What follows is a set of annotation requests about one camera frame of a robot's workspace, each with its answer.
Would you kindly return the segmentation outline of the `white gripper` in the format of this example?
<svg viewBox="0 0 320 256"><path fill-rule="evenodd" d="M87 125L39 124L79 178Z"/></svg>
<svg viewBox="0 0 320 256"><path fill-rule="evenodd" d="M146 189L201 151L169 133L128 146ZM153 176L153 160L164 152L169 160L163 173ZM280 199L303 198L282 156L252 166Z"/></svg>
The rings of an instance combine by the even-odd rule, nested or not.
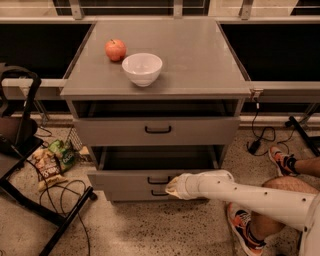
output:
<svg viewBox="0 0 320 256"><path fill-rule="evenodd" d="M182 200L196 199L200 196L198 191L198 176L184 173L174 177L166 185L165 192Z"/></svg>

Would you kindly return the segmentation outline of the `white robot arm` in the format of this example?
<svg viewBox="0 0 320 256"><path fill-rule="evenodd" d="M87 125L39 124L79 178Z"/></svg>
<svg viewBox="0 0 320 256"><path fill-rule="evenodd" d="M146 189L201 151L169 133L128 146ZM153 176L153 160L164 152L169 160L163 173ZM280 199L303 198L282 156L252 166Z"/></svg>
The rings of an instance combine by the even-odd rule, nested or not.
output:
<svg viewBox="0 0 320 256"><path fill-rule="evenodd" d="M236 203L301 231L299 256L320 255L320 194L238 184L226 170L183 173L173 178L165 191L183 200Z"/></svg>

